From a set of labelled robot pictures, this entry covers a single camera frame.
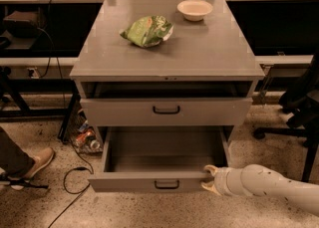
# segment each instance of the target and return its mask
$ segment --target shoe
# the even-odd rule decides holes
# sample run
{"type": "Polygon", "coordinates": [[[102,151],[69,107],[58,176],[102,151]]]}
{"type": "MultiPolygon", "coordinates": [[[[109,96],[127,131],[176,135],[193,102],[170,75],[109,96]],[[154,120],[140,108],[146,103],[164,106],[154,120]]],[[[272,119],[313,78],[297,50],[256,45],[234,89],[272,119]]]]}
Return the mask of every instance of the shoe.
{"type": "MultiPolygon", "coordinates": [[[[49,165],[51,160],[54,157],[54,150],[51,147],[44,148],[40,152],[38,152],[32,158],[34,159],[35,163],[33,164],[32,168],[21,178],[10,178],[12,180],[20,180],[23,179],[25,182],[29,183],[30,180],[35,176],[37,172],[41,169],[45,168],[49,165]]],[[[11,185],[12,189],[17,191],[22,190],[24,188],[23,185],[11,185]]]]}

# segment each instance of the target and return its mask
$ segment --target can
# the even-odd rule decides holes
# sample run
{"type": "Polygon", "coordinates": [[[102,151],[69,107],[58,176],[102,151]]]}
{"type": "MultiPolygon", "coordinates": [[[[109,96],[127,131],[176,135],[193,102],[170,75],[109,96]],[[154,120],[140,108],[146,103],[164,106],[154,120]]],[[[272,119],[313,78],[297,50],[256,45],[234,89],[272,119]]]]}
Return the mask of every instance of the can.
{"type": "Polygon", "coordinates": [[[96,140],[96,139],[93,139],[91,142],[90,142],[90,149],[91,150],[97,150],[100,148],[100,143],[96,140]]]}
{"type": "Polygon", "coordinates": [[[85,122],[80,126],[80,128],[78,128],[78,132],[82,133],[85,132],[88,128],[89,128],[89,123],[87,120],[85,120],[85,122]]]}

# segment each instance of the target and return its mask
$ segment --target drawer handle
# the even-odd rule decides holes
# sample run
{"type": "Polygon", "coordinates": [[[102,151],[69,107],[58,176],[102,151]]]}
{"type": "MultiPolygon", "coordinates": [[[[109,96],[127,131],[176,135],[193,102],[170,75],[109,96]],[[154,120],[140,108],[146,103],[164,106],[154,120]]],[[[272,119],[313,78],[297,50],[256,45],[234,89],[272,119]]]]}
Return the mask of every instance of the drawer handle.
{"type": "Polygon", "coordinates": [[[176,190],[179,188],[179,180],[175,180],[175,181],[162,181],[162,182],[157,182],[154,181],[154,186],[156,189],[158,190],[176,190]]]}
{"type": "Polygon", "coordinates": [[[157,107],[153,106],[153,112],[155,114],[178,114],[180,112],[180,106],[177,106],[175,110],[168,111],[168,110],[160,110],[157,107]]]}

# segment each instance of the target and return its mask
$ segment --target open drawer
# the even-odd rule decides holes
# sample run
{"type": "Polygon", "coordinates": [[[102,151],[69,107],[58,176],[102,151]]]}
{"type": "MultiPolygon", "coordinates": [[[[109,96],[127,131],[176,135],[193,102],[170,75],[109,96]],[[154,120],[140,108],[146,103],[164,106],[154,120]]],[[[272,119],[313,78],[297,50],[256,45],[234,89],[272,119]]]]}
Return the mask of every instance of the open drawer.
{"type": "Polygon", "coordinates": [[[207,164],[227,166],[218,126],[109,127],[102,170],[89,181],[96,192],[202,190],[207,164]]]}
{"type": "Polygon", "coordinates": [[[97,126],[240,125],[251,104],[252,98],[81,100],[97,126]]]}

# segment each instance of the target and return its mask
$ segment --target gray cabinet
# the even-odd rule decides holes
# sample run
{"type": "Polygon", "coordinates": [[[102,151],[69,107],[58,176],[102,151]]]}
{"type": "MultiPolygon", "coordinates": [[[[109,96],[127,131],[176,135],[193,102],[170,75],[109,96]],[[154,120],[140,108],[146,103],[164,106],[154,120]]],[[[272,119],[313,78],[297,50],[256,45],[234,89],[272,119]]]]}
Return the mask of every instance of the gray cabinet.
{"type": "Polygon", "coordinates": [[[207,164],[231,163],[232,133],[264,74],[224,0],[210,1],[214,13],[197,24],[176,12],[180,1],[105,1],[72,70],[104,144],[89,177],[97,192],[202,190],[207,164]],[[142,49],[119,37],[129,21],[159,13],[174,24],[166,43],[142,49]]]}

